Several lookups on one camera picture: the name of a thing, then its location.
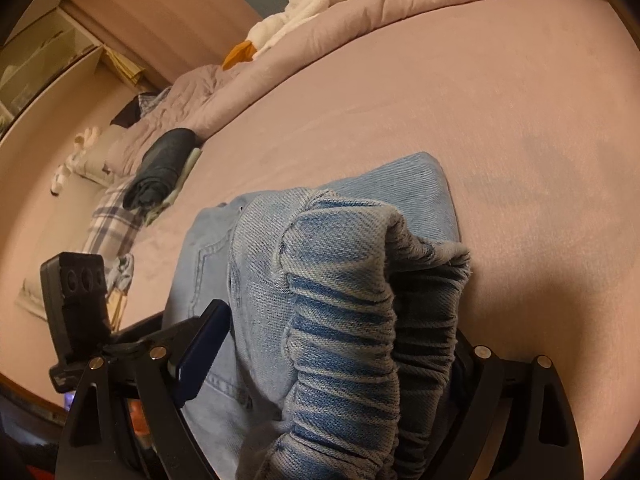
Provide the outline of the pink quilted duvet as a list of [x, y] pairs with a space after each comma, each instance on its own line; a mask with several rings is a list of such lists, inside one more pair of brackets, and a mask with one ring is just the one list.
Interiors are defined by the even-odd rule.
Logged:
[[266, 18], [258, 26], [272, 36], [254, 58], [228, 70], [205, 65], [179, 76], [163, 102], [112, 145], [106, 166], [129, 176], [171, 128], [186, 127], [207, 140], [279, 84], [352, 40], [406, 18], [480, 1], [486, 0], [340, 0], [282, 27]]

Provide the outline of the light blue denim pants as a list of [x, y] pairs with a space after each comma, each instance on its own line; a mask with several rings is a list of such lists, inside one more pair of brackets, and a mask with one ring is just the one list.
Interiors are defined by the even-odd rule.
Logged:
[[230, 307], [182, 411], [216, 474], [421, 477], [469, 277], [448, 183], [425, 153], [200, 211], [165, 321]]

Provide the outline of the folded pale green garment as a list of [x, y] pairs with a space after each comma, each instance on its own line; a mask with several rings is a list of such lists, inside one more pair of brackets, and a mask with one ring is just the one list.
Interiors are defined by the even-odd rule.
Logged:
[[186, 163], [182, 168], [181, 174], [178, 177], [178, 180], [174, 189], [162, 200], [162, 202], [159, 205], [152, 208], [145, 215], [144, 222], [143, 222], [145, 226], [150, 226], [166, 209], [168, 209], [175, 203], [180, 191], [183, 188], [183, 185], [186, 183], [186, 179], [189, 177], [189, 174], [191, 173], [195, 164], [198, 162], [198, 159], [200, 158], [201, 154], [202, 154], [202, 150], [200, 148], [194, 148], [192, 150], [192, 152], [186, 159]]

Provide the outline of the beige pillow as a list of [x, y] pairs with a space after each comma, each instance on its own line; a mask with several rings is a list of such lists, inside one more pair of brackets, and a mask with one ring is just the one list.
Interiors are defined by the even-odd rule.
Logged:
[[107, 161], [108, 153], [125, 134], [126, 128], [110, 125], [101, 130], [99, 139], [81, 159], [73, 174], [103, 185], [106, 188], [122, 178], [114, 169], [114, 164]]

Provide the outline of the crumpled light blue cloth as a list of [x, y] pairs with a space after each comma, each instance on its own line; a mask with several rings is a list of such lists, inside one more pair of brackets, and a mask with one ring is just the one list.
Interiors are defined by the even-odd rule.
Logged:
[[117, 257], [106, 272], [106, 308], [112, 332], [117, 332], [122, 324], [133, 277], [134, 256], [131, 254]]

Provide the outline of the pink curtain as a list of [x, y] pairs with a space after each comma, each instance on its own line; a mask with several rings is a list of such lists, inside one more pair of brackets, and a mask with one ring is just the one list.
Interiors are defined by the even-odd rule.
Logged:
[[245, 0], [62, 0], [62, 9], [157, 88], [221, 63], [259, 21]]

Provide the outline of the pink bed sheet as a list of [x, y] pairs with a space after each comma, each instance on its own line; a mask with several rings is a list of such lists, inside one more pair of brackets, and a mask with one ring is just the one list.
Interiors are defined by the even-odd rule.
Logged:
[[602, 477], [639, 420], [639, 53], [602, 0], [485, 0], [370, 32], [215, 133], [138, 239], [125, 322], [165, 307], [195, 215], [427, 152], [472, 278], [470, 341], [555, 362]]

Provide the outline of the dark clothes near headboard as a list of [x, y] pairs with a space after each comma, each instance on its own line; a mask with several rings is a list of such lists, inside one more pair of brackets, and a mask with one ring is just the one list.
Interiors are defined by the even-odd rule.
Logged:
[[130, 128], [142, 117], [152, 112], [163, 101], [164, 92], [143, 92], [127, 103], [111, 120], [111, 125]]

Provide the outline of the wall shelf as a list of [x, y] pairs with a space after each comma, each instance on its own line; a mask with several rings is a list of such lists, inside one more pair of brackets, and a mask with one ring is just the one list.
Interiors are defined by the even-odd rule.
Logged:
[[1, 48], [2, 136], [31, 108], [59, 98], [100, 64], [130, 89], [141, 88], [144, 69], [64, 10], [55, 8], [26, 26]]

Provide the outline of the small white plush toy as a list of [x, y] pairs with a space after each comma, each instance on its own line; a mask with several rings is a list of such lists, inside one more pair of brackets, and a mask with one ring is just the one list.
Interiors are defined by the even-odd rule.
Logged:
[[73, 138], [73, 151], [64, 162], [56, 168], [50, 184], [50, 194], [59, 196], [68, 177], [77, 169], [81, 159], [87, 154], [88, 149], [96, 143], [101, 135], [98, 126], [90, 127], [83, 132], [76, 133]]

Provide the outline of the plaid pillow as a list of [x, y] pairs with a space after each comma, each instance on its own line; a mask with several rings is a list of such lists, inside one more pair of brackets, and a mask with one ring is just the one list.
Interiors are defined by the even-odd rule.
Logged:
[[124, 207], [124, 197], [134, 178], [111, 185], [91, 215], [88, 235], [81, 251], [110, 262], [128, 254], [142, 227], [142, 217]]

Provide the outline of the folded dark denim jeans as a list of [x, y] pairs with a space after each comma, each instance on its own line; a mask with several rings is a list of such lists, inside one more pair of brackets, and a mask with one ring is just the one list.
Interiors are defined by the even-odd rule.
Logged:
[[190, 129], [175, 128], [165, 132], [145, 152], [132, 179], [122, 206], [126, 210], [149, 210], [158, 206], [176, 187], [198, 136]]

